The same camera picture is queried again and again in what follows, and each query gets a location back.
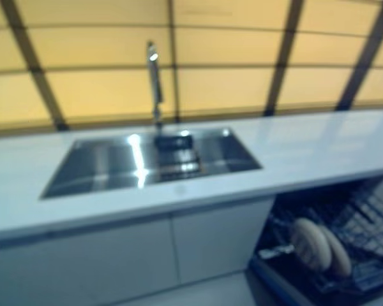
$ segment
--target dishwasher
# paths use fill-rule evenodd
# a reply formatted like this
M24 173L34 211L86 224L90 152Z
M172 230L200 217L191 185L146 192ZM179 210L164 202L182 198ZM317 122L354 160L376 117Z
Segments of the dishwasher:
M327 252L304 251L317 246L298 239L304 220L328 230L340 244L323 269L319 265ZM279 194L250 269L283 305L382 306L383 177Z

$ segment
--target stainless steel sink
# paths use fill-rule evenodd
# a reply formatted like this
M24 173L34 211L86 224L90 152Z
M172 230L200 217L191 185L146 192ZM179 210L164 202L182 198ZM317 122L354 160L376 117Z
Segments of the stainless steel sink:
M181 131L164 137L163 143L155 134L78 140L42 198L261 168L230 129Z

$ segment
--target faucet spout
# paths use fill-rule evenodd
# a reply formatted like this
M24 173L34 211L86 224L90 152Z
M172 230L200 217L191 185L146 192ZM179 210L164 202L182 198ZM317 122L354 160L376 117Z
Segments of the faucet spout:
M146 62L149 69L149 74L151 78L151 86L153 93L153 119L154 124L158 130L158 133L162 129L161 121L161 111L159 109L159 104L163 102L163 95L161 93L160 79L159 79L159 66L158 66L158 53L156 50L156 45L152 41L147 42L146 48Z

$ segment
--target floor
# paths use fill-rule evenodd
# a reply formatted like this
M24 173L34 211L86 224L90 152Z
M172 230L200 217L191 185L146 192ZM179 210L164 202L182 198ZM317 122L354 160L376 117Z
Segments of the floor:
M236 273L139 298L114 306L276 306L262 284L247 273Z

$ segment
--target beige plate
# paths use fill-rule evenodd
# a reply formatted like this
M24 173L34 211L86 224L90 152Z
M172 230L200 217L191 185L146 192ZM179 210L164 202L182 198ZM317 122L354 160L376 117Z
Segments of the beige plate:
M332 271L341 277L348 277L352 273L352 263L342 243L325 226L320 225L320 230L326 236L332 251Z
M298 258L313 271L322 272L330 267L332 252L327 238L311 220L295 220L291 230L291 244Z

